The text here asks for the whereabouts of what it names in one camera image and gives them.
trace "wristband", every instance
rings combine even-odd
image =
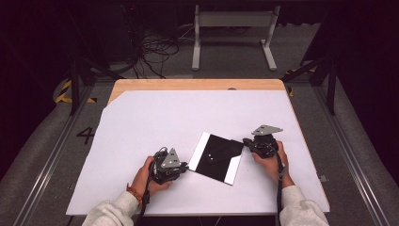
[[[132,194],[134,197],[136,197],[136,199],[138,201],[138,207],[141,207],[143,205],[143,199],[141,198],[141,196],[137,193],[137,191],[134,188],[129,186],[129,183],[126,186],[126,191],[128,191],[130,194]]]

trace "table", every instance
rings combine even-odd
[[[192,70],[200,69],[200,28],[202,26],[265,26],[266,38],[261,40],[264,56],[270,71],[277,69],[276,62],[270,51],[270,41],[279,17],[279,6],[268,11],[201,11],[196,5],[195,13],[195,43]]]
[[[275,111],[265,111],[270,106]],[[284,140],[287,154],[295,159],[290,163],[292,177],[305,196],[328,212],[326,195],[281,81],[155,79],[119,80],[115,84],[67,215],[84,215],[96,203],[114,200],[143,159],[162,145],[175,148],[181,161],[189,162],[201,132],[240,140],[250,137],[263,122],[274,122],[287,131],[275,138]],[[275,214],[276,185],[246,149],[233,186],[188,171],[168,193],[152,197],[146,216]]]

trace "white table surface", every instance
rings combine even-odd
[[[174,148],[189,162],[202,132],[242,141],[261,124],[282,128],[290,173],[304,195],[329,212],[306,141],[285,90],[125,91],[104,109],[67,215],[115,200],[148,155]],[[146,216],[275,214],[277,186],[244,148],[233,186],[188,171],[151,197]]]

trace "wooden table edge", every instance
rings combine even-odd
[[[115,82],[110,104],[127,90],[285,90],[279,79],[120,79]]]

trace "sleeve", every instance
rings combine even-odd
[[[91,209],[83,225],[132,226],[134,223],[131,217],[137,207],[137,199],[129,192],[123,191],[114,202],[104,201]]]
[[[328,225],[320,206],[306,200],[299,186],[287,186],[282,190],[282,206],[279,220],[283,226]]]

